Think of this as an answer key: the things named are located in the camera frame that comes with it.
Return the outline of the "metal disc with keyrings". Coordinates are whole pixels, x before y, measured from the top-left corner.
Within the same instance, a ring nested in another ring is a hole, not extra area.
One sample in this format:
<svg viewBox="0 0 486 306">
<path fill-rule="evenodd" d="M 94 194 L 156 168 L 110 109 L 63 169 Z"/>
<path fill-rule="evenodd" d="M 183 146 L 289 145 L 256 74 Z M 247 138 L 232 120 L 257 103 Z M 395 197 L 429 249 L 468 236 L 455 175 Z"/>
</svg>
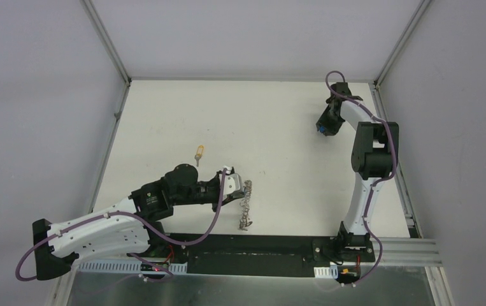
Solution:
<svg viewBox="0 0 486 306">
<path fill-rule="evenodd" d="M 243 199 L 240 202 L 240 207 L 242 208 L 241 218 L 239 219 L 239 230 L 247 231 L 252 225 L 250 219 L 250 198 L 252 195 L 252 181 L 246 180 L 243 183 Z"/>
</svg>

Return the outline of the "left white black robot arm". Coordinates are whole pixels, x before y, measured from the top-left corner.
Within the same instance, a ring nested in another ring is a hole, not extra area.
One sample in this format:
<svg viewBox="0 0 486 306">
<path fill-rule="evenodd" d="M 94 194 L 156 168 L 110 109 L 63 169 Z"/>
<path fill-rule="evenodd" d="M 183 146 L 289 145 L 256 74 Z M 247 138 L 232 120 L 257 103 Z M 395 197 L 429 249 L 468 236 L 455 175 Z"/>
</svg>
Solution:
<svg viewBox="0 0 486 306">
<path fill-rule="evenodd" d="M 179 164 L 108 208 L 59 223 L 39 219 L 32 224 L 34 245 L 27 252 L 34 256 L 36 269 L 31 279 L 55 279 L 103 256 L 147 253 L 159 258 L 167 245 L 199 244 L 211 234 L 221 207 L 244 195 L 243 180 L 234 168 L 222 168 L 210 180 L 200 181 L 195 166 Z M 215 215 L 200 237 L 184 241 L 165 234 L 161 220 L 171 217 L 176 206 L 204 204 L 210 204 Z"/>
</svg>

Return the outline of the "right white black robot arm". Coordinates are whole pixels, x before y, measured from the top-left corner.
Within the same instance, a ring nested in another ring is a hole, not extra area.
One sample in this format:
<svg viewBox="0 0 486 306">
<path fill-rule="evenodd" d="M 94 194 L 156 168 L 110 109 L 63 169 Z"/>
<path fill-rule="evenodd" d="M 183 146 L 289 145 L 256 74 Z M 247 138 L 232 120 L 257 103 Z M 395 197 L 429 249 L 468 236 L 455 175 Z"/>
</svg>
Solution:
<svg viewBox="0 0 486 306">
<path fill-rule="evenodd" d="M 380 189 L 393 178 L 397 167 L 399 126 L 375 116 L 362 99 L 354 96 L 346 82 L 329 86 L 330 97 L 316 128 L 324 136 L 335 136 L 344 123 L 355 131 L 350 156 L 355 173 L 352 200 L 331 251 L 342 261 L 350 261 L 371 245 L 370 223 Z"/>
</svg>

